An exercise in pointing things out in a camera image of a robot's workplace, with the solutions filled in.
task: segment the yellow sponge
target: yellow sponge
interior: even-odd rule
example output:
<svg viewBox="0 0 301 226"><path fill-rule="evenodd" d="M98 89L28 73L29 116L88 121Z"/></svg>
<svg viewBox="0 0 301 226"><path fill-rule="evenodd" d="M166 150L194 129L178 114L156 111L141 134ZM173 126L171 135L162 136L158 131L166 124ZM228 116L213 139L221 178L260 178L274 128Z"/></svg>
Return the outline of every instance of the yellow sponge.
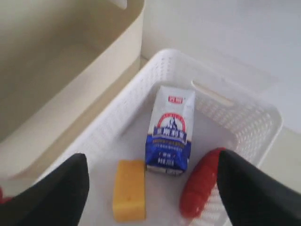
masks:
<svg viewBox="0 0 301 226"><path fill-rule="evenodd" d="M114 187L113 213L117 222L145 219L144 161L119 161Z"/></svg>

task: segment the cream storage bin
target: cream storage bin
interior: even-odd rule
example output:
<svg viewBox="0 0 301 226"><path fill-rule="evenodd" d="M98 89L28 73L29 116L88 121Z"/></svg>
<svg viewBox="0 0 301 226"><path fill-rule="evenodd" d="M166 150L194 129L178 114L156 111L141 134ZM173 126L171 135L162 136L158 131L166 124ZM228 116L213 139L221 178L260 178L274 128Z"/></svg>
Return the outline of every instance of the cream storage bin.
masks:
<svg viewBox="0 0 301 226"><path fill-rule="evenodd" d="M28 167L138 59L143 9L144 0L1 1L0 178Z"/></svg>
<svg viewBox="0 0 301 226"><path fill-rule="evenodd" d="M152 107L163 84L196 92L190 162L179 177L146 172L147 219L133 225L224 225L227 214L217 188L200 218L188 222L180 216L179 199L191 171L217 147L231 149L259 166L281 130L282 118L274 106L232 83L221 71L216 73L176 50L160 51L40 177L74 153L87 156L90 191L79 225L119 225L111 209L117 164L121 159L144 159Z"/></svg>

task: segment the white plastic basket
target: white plastic basket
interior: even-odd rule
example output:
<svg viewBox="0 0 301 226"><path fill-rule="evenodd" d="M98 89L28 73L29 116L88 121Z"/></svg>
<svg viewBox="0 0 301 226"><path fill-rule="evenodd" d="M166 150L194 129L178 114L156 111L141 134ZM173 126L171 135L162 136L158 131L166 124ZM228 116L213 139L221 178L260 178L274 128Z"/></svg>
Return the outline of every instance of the white plastic basket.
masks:
<svg viewBox="0 0 301 226"><path fill-rule="evenodd" d="M142 225L187 225L178 202L195 164L210 149L230 148L259 165L282 127L278 110L176 50L163 50L40 177L74 153L85 153L90 192L80 225L114 225L111 198L117 162L144 158L151 108L161 84L196 90L195 125L188 172L180 177L147 172L147 220ZM215 188L198 226L220 226L227 214Z"/></svg>

